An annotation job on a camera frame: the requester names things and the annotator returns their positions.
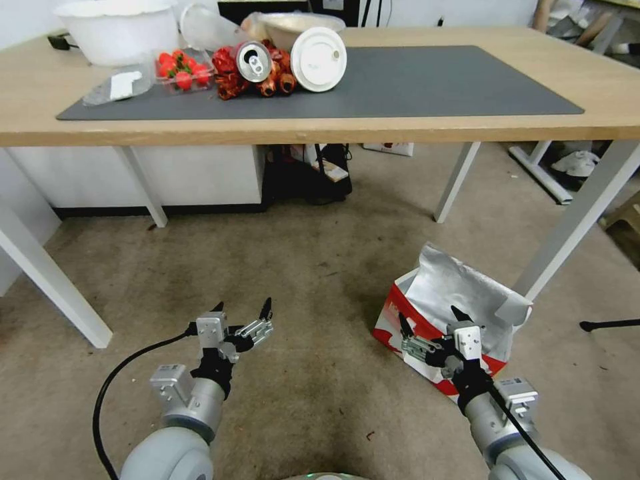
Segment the black tube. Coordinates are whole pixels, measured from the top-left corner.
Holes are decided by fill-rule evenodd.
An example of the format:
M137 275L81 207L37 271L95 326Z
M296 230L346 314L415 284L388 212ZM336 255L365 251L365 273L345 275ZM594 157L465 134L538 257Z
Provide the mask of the black tube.
M640 325L640 319L616 320L610 322L580 322L580 328L584 331L597 330L598 328L635 327Z
M378 0L378 18L375 20L375 26L380 26L380 13L382 12L382 0Z
M367 24L367 18L369 16L369 7L371 6L371 0L367 0L366 4L365 4L365 13L362 16L362 23L360 24L360 27L364 27Z

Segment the can lid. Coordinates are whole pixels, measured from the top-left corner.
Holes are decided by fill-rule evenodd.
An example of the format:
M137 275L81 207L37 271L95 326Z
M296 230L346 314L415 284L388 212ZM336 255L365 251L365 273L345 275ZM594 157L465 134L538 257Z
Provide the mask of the can lid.
M271 72L271 56L262 43L246 42L238 48L235 58L240 75L250 82L259 83Z
M347 49L342 38L326 27L303 32L291 49L291 70L307 90L334 88L347 68Z

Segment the tabletop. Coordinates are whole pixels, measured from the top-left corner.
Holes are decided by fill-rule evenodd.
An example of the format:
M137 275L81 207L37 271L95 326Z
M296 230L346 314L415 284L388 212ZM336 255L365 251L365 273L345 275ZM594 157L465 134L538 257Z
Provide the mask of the tabletop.
M106 79L110 70L91 67L80 52L53 50L46 38L38 38L0 51L5 78L0 90L0 147L640 139L640 71L534 30L349 28L341 36L349 47L476 45L585 112L504 117L59 121L55 116Z

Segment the table leg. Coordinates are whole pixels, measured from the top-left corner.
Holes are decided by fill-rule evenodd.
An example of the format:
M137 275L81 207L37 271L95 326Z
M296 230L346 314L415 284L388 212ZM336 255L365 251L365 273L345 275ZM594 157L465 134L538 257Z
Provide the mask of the table leg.
M638 167L640 143L614 141L513 289L536 298Z
M0 197L0 247L97 348L105 348L111 330L18 216Z
M462 182L464 182L465 177L469 172L469 168L471 168L471 164L473 163L475 154L478 152L478 148L480 148L480 142L467 142L462 146L458 162L456 162L455 167L453 168L453 173L449 178L445 192L440 198L440 204L433 215L436 222L443 223L446 220L453 201L455 200L455 196L458 194L458 190L460 190L460 186L462 186Z
M520 147L509 148L509 153L522 165L538 183L547 190L560 205L568 205L573 196L566 191L556 180L550 176L539 164L545 152L549 149L551 140L539 141L530 155L527 155Z
M165 211L162 210L160 199L149 186L140 160L133 149L131 147L114 147L114 150L120 157L120 160L122 160L122 164L126 168L129 178L133 182L142 202L148 208L155 224L160 228L166 227L167 216Z

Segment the beige carpet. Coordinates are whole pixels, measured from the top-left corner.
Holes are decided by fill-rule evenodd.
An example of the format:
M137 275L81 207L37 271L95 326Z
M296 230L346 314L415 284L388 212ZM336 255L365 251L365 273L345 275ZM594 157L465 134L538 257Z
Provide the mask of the beige carpet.
M326 207L174 217L151 231L147 217L65 221L47 248L115 334L93 349L24 277L0 299L0 478L106 478L91 411L111 368L220 300L245 323L267 296L275 333L234 370L213 445L217 478L487 478L456 406L370 335L424 242L510 285L563 212L486 144L449 219L435 224L458 148L419 145L414 158L356 148L354 193ZM594 227L538 297L503 374L538 388L542 444L594 479L640 476L640 328L586 334L577 323L638 317L639 291L637 270ZM147 384L156 365L196 356L197 340L184 340L113 384L103 430L118 469L157 428Z

